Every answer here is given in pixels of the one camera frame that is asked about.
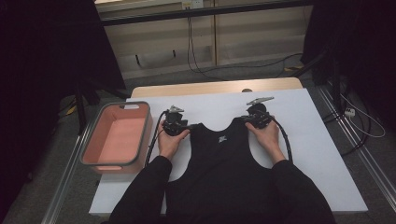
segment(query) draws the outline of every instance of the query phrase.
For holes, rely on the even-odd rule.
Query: black sleeve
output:
[[[156,157],[134,179],[111,213],[108,223],[156,223],[172,163]]]
[[[323,194],[291,162],[278,162],[272,173],[284,210],[284,223],[335,223]]]

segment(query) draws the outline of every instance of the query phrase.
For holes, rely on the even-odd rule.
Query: person's arm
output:
[[[285,159],[276,124],[271,121],[264,129],[255,129],[250,123],[246,126],[274,164],[272,175],[284,211],[284,223],[335,223],[330,206],[314,182]]]
[[[178,136],[169,136],[163,132],[162,125],[158,130],[160,156],[136,176],[111,213],[108,223],[158,222],[166,184],[172,171],[170,160],[177,153],[180,141],[190,132],[185,130]]]

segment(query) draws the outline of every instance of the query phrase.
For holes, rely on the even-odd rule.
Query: person's left hand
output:
[[[160,149],[160,156],[164,156],[170,161],[177,153],[180,141],[190,133],[190,130],[184,130],[177,136],[171,136],[163,130],[163,121],[161,121],[158,127],[158,133],[158,148]]]

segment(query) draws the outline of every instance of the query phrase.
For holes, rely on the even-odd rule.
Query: white logo on shirt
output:
[[[224,142],[225,140],[227,140],[227,136],[226,135],[224,135],[224,136],[219,138],[219,143]]]

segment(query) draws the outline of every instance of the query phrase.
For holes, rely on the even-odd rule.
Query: plastic bin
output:
[[[146,102],[105,105],[88,133],[80,161],[99,174],[138,173],[144,167],[151,126]]]

